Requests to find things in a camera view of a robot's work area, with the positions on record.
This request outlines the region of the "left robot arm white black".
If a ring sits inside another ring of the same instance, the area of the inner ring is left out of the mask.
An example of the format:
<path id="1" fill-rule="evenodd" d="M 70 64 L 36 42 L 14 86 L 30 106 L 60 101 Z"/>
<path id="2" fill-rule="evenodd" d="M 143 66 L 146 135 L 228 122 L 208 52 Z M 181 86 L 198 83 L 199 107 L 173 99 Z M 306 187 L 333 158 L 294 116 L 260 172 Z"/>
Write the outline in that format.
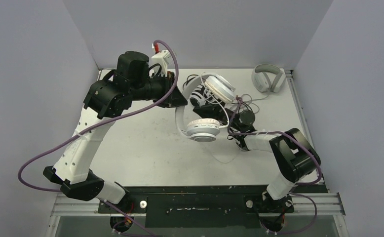
<path id="1" fill-rule="evenodd" d="M 119 56 L 117 67 L 91 85 L 83 101 L 78 125 L 64 144 L 64 152 L 43 175 L 58 184 L 67 197 L 82 201 L 94 198 L 111 202 L 118 212 L 130 207 L 123 187 L 106 181 L 90 166 L 110 128 L 130 116 L 135 101 L 151 101 L 151 107 L 176 108 L 187 104 L 177 87 L 177 71 L 168 70 L 174 57 L 170 50 L 156 51 L 152 57 L 128 51 Z"/>

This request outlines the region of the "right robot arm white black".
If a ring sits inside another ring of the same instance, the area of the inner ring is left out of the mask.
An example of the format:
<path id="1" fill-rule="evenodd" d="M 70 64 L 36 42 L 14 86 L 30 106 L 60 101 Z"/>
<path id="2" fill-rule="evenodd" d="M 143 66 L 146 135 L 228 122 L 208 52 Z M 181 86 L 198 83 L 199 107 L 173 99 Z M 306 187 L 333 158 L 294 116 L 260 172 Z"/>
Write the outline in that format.
<path id="1" fill-rule="evenodd" d="M 285 132 L 257 131 L 253 126 L 254 112 L 241 106 L 231 110 L 205 105 L 194 108 L 193 112 L 209 120 L 205 126 L 216 122 L 225 125 L 228 138 L 235 140 L 241 150 L 273 154 L 279 174 L 262 193 L 262 205 L 266 210 L 275 211 L 284 206 L 297 186 L 312 185 L 322 178 L 320 157 L 297 128 Z"/>

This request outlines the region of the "white wired headphones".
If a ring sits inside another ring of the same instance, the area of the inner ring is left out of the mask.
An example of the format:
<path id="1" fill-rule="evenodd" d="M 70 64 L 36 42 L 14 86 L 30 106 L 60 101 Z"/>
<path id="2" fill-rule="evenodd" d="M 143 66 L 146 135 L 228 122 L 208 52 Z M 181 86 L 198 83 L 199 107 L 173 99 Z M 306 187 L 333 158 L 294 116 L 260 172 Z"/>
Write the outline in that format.
<path id="1" fill-rule="evenodd" d="M 226 106 L 233 103 L 235 90 L 230 82 L 217 73 L 192 74 L 182 85 L 182 96 L 199 118 L 186 122 L 186 106 L 175 110 L 175 124 L 180 134 L 198 143 L 204 153 L 221 164 L 231 163 L 238 154 L 228 161 L 222 161 L 209 148 L 209 143 L 215 142 L 221 131 L 233 124 L 232 111 Z"/>

